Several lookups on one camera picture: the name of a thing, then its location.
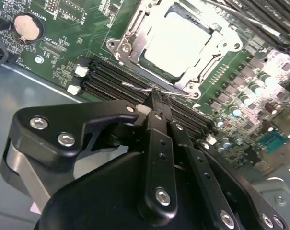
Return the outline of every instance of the silver screw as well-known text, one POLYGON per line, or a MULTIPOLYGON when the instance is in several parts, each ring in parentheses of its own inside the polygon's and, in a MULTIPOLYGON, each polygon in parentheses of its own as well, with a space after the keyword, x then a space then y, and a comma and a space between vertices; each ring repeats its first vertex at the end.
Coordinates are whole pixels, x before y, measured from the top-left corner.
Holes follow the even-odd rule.
POLYGON ((158 188, 155 191, 155 198, 163 206, 170 205, 170 196, 164 189, 158 188))
POLYGON ((36 55, 34 61, 35 61, 37 64, 43 64, 45 60, 44 60, 44 58, 43 58, 42 56, 40 56, 40 55, 36 55))
POLYGON ((108 46, 113 49, 115 47, 115 44, 114 44, 114 42, 109 42, 108 46))
POLYGON ((129 112, 134 112, 134 109, 133 108, 131 108, 131 107, 129 107, 129 106, 127 106, 127 110, 129 111, 129 112))
POLYGON ((281 222, 281 220, 279 220, 278 217, 274 216, 274 221, 283 229, 284 228, 284 224, 281 222))
POLYGON ((273 222, 271 222, 271 220, 264 213, 261 215, 261 219, 269 228, 272 229, 274 227, 273 222))
POLYGON ((74 137, 70 133, 61 133, 58 136, 58 142, 65 147, 73 146, 75 143, 74 137))
POLYGON ((30 126, 42 130, 48 127, 48 122, 41 117, 34 117, 30 120, 30 126))
POLYGON ((203 147, 205 147, 206 149, 208 149, 208 150, 210 149, 210 146, 209 146, 207 143, 203 142, 202 145, 203 145, 203 147))
POLYGON ((229 228, 229 229, 234 229, 234 221, 231 216, 229 216, 228 213, 225 211, 221 211, 220 213, 220 218, 222 222, 229 228))
POLYGON ((121 48, 122 48, 122 51, 124 51, 125 53, 128 53, 131 51, 131 47, 128 43, 122 44, 121 48))
POLYGON ((283 197, 281 197, 281 196, 276 196, 276 202, 280 205, 280 206, 284 206, 287 202, 286 202, 286 200, 283 198, 283 197))
POLYGON ((161 117, 161 116, 159 116, 159 115, 155 115, 155 117, 156 117, 157 119, 159 119, 160 121, 162 121, 162 117, 161 117))
POLYGON ((177 126, 179 130, 183 130, 183 127, 180 124, 176 124, 175 126, 177 126))

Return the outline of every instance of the capacitor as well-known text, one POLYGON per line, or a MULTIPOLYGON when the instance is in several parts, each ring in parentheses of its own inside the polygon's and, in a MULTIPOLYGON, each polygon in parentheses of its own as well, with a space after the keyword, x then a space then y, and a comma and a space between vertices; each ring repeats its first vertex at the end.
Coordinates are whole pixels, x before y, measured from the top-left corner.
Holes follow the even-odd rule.
POLYGON ((265 104, 264 108, 272 115, 277 113, 277 109, 275 109, 275 107, 273 107, 270 103, 265 104))
POLYGON ((250 89, 257 96, 261 96, 263 94, 263 92, 264 92, 264 89, 261 86, 257 85, 257 84, 254 84, 254 85, 250 86, 250 89))
POLYGON ((240 116, 242 114, 241 110, 237 106, 232 106, 229 110, 233 116, 240 116))
POLYGON ((271 132, 274 130, 273 126, 267 120, 263 120, 262 125, 263 125, 263 129, 266 130, 267 132, 271 132))
POLYGON ((216 123, 218 128, 222 128, 224 126, 224 124, 225 124, 221 117, 217 117, 215 119, 215 123, 216 123))
POLYGON ((243 144, 243 139, 242 139, 242 138, 237 138, 237 139, 235 140, 235 143, 236 143, 237 145, 242 145, 242 144, 243 144))
POLYGON ((248 106, 250 106, 251 104, 252 104, 252 100, 247 96, 247 95, 242 95, 241 97, 240 97, 240 99, 241 99, 241 101, 243 102, 243 104, 246 106, 246 107, 248 107, 248 106))
POLYGON ((220 143, 217 143, 215 145, 215 148, 216 148, 216 150, 217 150, 218 153, 222 153, 222 152, 225 151, 225 148, 220 143))
POLYGON ((230 143, 230 141, 229 141, 228 138, 223 138, 223 139, 220 140, 220 142, 221 142, 222 146, 223 146, 225 149, 227 149, 227 148, 230 147, 230 145, 231 145, 231 143, 230 143))
POLYGON ((265 85, 267 86, 272 86, 275 85, 277 83, 276 78, 268 75, 268 74, 264 74, 260 77, 260 80, 263 81, 265 83, 265 85))

